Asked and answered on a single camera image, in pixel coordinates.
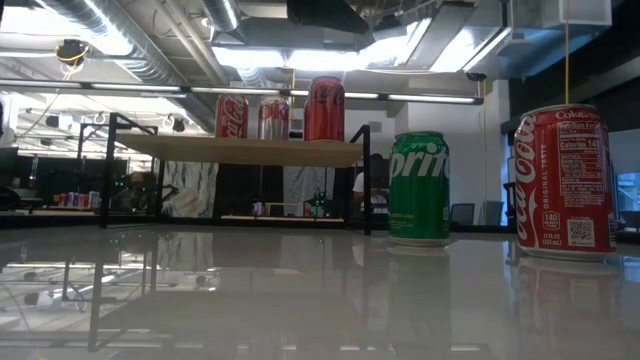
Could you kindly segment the silver ribbed air duct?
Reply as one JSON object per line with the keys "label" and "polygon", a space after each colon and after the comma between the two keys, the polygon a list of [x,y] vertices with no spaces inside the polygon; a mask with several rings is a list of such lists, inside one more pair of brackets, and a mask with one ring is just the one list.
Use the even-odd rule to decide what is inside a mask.
{"label": "silver ribbed air duct", "polygon": [[186,80],[116,0],[35,0],[77,26],[103,54],[146,84],[184,84]]}

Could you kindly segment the long ceiling light bar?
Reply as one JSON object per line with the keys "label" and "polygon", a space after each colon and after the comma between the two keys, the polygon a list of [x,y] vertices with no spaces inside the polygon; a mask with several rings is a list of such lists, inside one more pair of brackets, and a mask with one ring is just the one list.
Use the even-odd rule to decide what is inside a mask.
{"label": "long ceiling light bar", "polygon": [[[133,94],[150,94],[155,97],[176,97],[186,94],[239,94],[250,96],[307,97],[308,90],[276,89],[276,88],[244,88],[244,87],[203,87],[187,85],[148,85],[126,83],[98,83],[76,81],[51,81],[0,78],[0,88],[15,89],[26,92],[45,92],[47,90],[62,90],[72,93],[82,91],[93,92],[127,92]],[[433,103],[451,105],[482,105],[484,99],[468,96],[446,96],[429,94],[393,94],[346,92],[346,99],[367,101]]]}

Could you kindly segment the background wooden table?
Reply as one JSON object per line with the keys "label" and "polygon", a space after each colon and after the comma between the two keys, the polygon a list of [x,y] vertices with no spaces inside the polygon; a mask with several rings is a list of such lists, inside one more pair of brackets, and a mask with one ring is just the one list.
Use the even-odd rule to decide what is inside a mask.
{"label": "background wooden table", "polygon": [[312,218],[304,215],[304,202],[278,203],[253,202],[248,214],[222,215],[222,220],[317,222],[343,224],[345,220],[334,213],[329,218]]}

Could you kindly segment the red Star Wars Coca-Cola can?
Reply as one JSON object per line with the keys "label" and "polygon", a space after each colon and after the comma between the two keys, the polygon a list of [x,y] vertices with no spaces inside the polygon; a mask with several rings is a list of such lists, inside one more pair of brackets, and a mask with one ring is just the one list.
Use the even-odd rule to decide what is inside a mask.
{"label": "red Star Wars Coca-Cola can", "polygon": [[609,136],[596,108],[565,104],[523,114],[514,151],[519,247],[569,260],[614,254]]}

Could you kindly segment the background robot green light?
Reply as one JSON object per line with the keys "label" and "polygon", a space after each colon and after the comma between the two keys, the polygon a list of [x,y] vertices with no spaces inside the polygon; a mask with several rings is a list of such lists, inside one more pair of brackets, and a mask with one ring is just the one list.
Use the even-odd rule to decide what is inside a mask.
{"label": "background robot green light", "polygon": [[312,218],[329,218],[332,215],[332,203],[327,192],[316,192],[304,201],[304,215]]}

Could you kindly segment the grey waste bin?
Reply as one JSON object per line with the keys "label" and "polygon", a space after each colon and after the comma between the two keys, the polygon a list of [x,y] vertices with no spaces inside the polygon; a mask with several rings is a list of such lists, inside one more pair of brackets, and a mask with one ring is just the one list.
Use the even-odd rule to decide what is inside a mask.
{"label": "grey waste bin", "polygon": [[483,203],[482,224],[486,226],[500,226],[504,203],[502,201],[487,200]]}

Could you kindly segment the bright window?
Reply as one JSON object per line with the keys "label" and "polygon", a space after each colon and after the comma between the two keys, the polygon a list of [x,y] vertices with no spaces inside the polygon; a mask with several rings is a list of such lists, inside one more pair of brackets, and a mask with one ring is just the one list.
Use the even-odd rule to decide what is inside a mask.
{"label": "bright window", "polygon": [[619,174],[616,186],[619,218],[634,227],[640,221],[640,172]]}

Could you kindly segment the marble patterned banner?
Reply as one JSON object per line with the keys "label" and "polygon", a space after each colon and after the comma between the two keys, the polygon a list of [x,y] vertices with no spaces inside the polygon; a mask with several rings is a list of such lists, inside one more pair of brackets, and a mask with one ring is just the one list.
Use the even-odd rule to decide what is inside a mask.
{"label": "marble patterned banner", "polygon": [[216,163],[167,161],[163,183],[169,189],[164,195],[162,214],[174,218],[211,218],[218,170]]}

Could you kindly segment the black wooden-top shelf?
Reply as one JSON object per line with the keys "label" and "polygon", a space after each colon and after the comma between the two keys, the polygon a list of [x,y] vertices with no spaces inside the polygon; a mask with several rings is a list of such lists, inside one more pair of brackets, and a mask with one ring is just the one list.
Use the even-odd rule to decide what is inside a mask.
{"label": "black wooden-top shelf", "polygon": [[[160,160],[158,185],[164,181],[167,161],[200,162],[259,166],[305,166],[349,168],[358,161],[364,162],[364,169],[370,169],[371,131],[362,125],[347,143],[345,142],[296,142],[272,141],[249,138],[160,136],[153,127],[142,126],[126,116],[111,112],[108,122],[107,148],[104,160],[103,187],[99,226],[111,224],[111,175],[115,161],[115,143],[122,144]],[[317,228],[362,230],[370,235],[373,229],[371,206],[365,206],[365,220],[355,223],[351,218],[350,197],[343,198],[343,224],[317,222],[247,221],[205,218],[169,218],[162,214],[162,193],[156,193],[156,208],[152,216],[144,216],[144,222],[163,225],[189,226],[273,226],[277,228]]]}

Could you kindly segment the grey cloth banner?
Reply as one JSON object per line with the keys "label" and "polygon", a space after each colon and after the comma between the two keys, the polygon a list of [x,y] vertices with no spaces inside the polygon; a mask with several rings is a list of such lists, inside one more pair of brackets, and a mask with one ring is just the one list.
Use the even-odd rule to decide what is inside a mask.
{"label": "grey cloth banner", "polygon": [[283,202],[286,215],[303,216],[303,204],[315,195],[333,197],[335,170],[326,167],[287,166],[283,168]]}

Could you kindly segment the silver Diet Coke can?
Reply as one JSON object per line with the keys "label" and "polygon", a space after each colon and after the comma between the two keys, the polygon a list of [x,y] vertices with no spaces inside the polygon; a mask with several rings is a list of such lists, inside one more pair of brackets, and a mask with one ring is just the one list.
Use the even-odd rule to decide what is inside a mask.
{"label": "silver Diet Coke can", "polygon": [[289,137],[289,102],[281,96],[264,96],[258,108],[258,138],[287,140]]}

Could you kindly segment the red Coke Zero can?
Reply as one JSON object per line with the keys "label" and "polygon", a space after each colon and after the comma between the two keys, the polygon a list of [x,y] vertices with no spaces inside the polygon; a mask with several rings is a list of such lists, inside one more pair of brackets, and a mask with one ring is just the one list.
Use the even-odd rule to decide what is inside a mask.
{"label": "red Coke Zero can", "polygon": [[345,89],[339,78],[320,76],[312,81],[304,120],[305,141],[344,141]]}

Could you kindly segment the white ceiling box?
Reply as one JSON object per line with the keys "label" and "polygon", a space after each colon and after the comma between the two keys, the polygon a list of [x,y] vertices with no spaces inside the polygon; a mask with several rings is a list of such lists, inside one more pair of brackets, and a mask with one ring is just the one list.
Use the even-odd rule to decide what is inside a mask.
{"label": "white ceiling box", "polygon": [[541,0],[541,26],[551,28],[568,22],[575,25],[610,26],[611,0]]}

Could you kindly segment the green Sprite can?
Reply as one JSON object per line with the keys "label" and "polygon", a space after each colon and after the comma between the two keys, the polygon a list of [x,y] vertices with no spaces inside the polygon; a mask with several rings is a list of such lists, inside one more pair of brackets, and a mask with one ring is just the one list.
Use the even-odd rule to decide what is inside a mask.
{"label": "green Sprite can", "polygon": [[450,235],[449,146],[436,131],[399,134],[389,165],[389,235],[399,245],[442,246]]}

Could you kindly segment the person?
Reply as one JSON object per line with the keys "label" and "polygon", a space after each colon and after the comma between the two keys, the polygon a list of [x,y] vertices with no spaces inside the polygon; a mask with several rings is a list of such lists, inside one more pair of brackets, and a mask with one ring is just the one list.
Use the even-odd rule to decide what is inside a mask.
{"label": "person", "polygon": [[[371,219],[373,223],[389,220],[389,179],[388,161],[379,153],[370,156],[371,182]],[[365,211],[364,172],[357,174],[352,188],[353,210],[355,219],[363,220]]]}
{"label": "person", "polygon": [[153,200],[155,175],[152,172],[135,172],[130,177],[127,208],[132,212],[147,210]]}

